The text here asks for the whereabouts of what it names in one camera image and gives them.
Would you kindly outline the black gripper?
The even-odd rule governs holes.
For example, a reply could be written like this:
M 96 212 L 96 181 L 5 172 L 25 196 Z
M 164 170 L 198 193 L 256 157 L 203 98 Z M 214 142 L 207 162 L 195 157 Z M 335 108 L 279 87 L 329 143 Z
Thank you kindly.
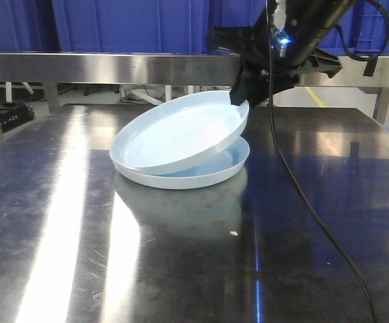
M 336 55 L 319 49 L 314 44 L 306 44 L 290 38 L 285 55 L 279 56 L 276 42 L 272 42 L 273 71 L 272 87 L 268 76 L 257 77 L 253 72 L 242 70 L 229 92 L 232 105 L 240 106 L 247 101 L 257 106 L 269 99 L 270 95 L 294 88 L 299 83 L 298 75 L 325 73 L 334 77 L 342 65 Z M 239 54 L 242 59 L 255 67 L 269 67 L 269 42 L 266 32 L 257 32 L 253 27 L 212 27 L 206 37 L 208 52 L 222 50 Z

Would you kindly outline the black wheeled robot base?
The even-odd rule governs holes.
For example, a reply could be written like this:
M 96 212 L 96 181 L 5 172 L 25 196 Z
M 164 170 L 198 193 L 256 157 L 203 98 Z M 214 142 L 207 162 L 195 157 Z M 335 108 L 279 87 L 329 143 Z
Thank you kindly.
M 0 124 L 3 133 L 34 120 L 34 117 L 33 107 L 23 102 L 4 102 L 0 106 Z

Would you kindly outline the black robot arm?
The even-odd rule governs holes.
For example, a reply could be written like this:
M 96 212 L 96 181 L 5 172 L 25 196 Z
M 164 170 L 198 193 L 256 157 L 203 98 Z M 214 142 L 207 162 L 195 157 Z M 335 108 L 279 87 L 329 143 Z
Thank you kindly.
M 255 106 L 294 88 L 301 75 L 341 69 L 337 56 L 318 48 L 353 1 L 267 1 L 253 26 L 211 26 L 208 52 L 238 54 L 240 67 L 231 104 Z

